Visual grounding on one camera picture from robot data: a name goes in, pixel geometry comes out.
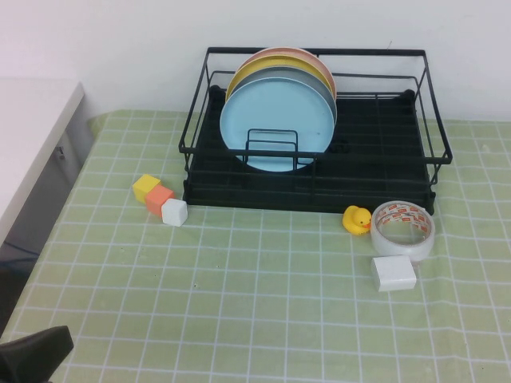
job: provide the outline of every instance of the tape roll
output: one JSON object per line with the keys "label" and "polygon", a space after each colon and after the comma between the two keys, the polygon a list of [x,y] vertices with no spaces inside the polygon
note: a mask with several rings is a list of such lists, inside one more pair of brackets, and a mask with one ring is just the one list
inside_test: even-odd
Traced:
{"label": "tape roll", "polygon": [[[394,226],[395,223],[405,223],[410,227],[408,240],[399,240],[387,233],[386,228]],[[380,255],[408,255],[413,263],[422,261],[430,254],[434,245],[434,233],[431,215],[410,202],[384,203],[376,208],[371,218],[370,237],[374,249]]]}

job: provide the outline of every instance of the white cube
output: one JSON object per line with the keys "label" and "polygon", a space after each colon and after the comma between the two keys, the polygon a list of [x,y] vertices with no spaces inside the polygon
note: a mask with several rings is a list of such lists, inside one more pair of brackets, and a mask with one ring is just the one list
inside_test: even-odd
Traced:
{"label": "white cube", "polygon": [[409,290],[413,289],[417,282],[408,255],[373,258],[370,268],[378,291]]}
{"label": "white cube", "polygon": [[179,199],[168,199],[167,202],[161,206],[161,218],[163,219],[163,223],[172,226],[181,226],[188,218],[186,202]]}

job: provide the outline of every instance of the yellow rubber duck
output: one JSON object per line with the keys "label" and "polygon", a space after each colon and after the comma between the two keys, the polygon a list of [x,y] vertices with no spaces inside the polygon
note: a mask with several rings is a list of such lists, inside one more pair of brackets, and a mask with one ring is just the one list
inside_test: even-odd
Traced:
{"label": "yellow rubber duck", "polygon": [[370,212],[363,207],[349,206],[343,215],[343,226],[351,234],[366,234],[370,230]]}

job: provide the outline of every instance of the dish rack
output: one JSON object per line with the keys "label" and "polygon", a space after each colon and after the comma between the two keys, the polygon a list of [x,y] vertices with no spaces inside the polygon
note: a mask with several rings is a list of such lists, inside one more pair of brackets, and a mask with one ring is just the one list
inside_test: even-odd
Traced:
{"label": "dish rack", "polygon": [[[248,136],[244,150],[231,150],[220,135],[225,90],[239,65],[261,49],[208,48],[179,142],[187,203],[340,213],[401,199],[434,213],[431,186],[453,156],[424,50],[307,49],[332,70],[338,89],[329,148],[298,152],[292,143],[295,151],[253,150]],[[247,165],[250,156],[291,158],[295,170],[260,171]],[[311,162],[297,169],[306,158]]]}

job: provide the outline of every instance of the light blue plate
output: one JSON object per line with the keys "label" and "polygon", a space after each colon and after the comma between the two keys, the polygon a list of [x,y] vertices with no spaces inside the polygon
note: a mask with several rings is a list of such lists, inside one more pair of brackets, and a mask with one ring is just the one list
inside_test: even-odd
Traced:
{"label": "light blue plate", "polygon": [[[244,150],[251,129],[255,130],[249,149],[293,152],[298,142],[299,152],[324,152],[334,134],[334,117],[325,99],[310,86],[289,78],[263,78],[236,90],[220,116],[220,132],[230,149]],[[300,158],[296,168],[310,162],[311,158]],[[269,172],[294,168],[293,158],[285,157],[251,156],[248,164]]]}

